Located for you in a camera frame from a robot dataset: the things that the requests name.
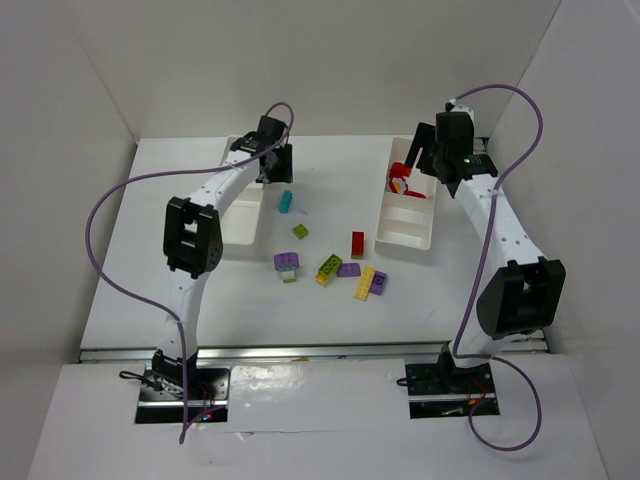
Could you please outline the long cyan lego brick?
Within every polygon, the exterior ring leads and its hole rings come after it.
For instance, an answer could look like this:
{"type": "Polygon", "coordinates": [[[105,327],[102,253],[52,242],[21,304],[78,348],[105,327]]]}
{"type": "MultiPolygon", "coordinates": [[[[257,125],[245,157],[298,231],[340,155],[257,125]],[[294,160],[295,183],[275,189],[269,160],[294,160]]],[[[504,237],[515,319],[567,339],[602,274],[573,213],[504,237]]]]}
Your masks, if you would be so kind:
{"type": "Polygon", "coordinates": [[[293,193],[290,190],[284,190],[282,192],[278,211],[280,214],[288,214],[293,202],[293,193]]]}

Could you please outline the red oval lego piece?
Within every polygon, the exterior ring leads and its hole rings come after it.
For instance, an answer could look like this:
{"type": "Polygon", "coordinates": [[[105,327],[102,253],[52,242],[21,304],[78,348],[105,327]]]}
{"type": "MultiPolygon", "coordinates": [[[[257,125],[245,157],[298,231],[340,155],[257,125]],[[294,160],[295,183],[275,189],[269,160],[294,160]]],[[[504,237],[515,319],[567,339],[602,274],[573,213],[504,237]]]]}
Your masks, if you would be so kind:
{"type": "Polygon", "coordinates": [[[408,190],[406,176],[398,172],[389,172],[388,186],[392,193],[405,195],[408,190]]]}

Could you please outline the small lime green lego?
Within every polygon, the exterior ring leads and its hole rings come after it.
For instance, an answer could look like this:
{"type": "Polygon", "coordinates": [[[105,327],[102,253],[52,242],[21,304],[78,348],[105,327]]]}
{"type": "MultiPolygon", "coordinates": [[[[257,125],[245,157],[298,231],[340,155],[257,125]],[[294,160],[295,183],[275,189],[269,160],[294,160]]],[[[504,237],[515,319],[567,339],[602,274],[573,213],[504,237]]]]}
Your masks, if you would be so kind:
{"type": "Polygon", "coordinates": [[[309,235],[307,227],[303,224],[298,224],[297,226],[295,226],[292,229],[292,232],[298,239],[303,239],[309,235]]]}

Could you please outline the red studded lego brick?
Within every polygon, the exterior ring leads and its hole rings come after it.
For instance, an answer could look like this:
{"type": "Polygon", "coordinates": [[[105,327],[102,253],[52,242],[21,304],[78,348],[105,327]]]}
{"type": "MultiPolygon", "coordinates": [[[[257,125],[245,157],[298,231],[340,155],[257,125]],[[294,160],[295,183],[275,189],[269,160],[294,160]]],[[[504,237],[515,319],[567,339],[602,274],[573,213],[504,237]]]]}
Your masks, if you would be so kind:
{"type": "Polygon", "coordinates": [[[414,197],[414,198],[419,198],[419,199],[426,199],[426,200],[430,200],[433,198],[432,195],[426,195],[419,191],[413,191],[413,190],[408,190],[407,192],[405,192],[405,195],[414,197]]]}

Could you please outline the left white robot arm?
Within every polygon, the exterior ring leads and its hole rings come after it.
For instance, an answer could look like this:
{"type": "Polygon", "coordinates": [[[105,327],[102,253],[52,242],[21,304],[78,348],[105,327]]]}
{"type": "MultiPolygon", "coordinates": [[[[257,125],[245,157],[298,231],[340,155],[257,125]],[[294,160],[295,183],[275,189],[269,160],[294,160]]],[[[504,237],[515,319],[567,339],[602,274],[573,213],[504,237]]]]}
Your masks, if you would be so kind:
{"type": "Polygon", "coordinates": [[[168,201],[163,253],[170,270],[169,313],[152,358],[156,377],[185,389],[195,375],[204,287],[223,256],[221,220],[231,204],[252,183],[292,181],[288,126],[264,115],[256,130],[231,143],[221,169],[198,190],[168,201]]]}

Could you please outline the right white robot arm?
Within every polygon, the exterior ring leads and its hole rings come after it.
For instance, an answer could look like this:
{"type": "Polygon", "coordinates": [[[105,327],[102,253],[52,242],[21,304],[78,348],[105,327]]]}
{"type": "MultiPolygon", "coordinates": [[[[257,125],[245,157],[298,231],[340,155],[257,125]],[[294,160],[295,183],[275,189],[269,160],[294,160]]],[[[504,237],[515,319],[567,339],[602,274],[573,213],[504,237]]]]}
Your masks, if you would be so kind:
{"type": "Polygon", "coordinates": [[[449,106],[434,124],[420,123],[405,160],[437,178],[468,215],[483,242],[482,278],[465,313],[464,331],[445,346],[435,379],[449,393],[463,393],[488,370],[488,359],[555,317],[566,278],[529,238],[504,191],[491,158],[474,150],[474,114],[449,106]]]}

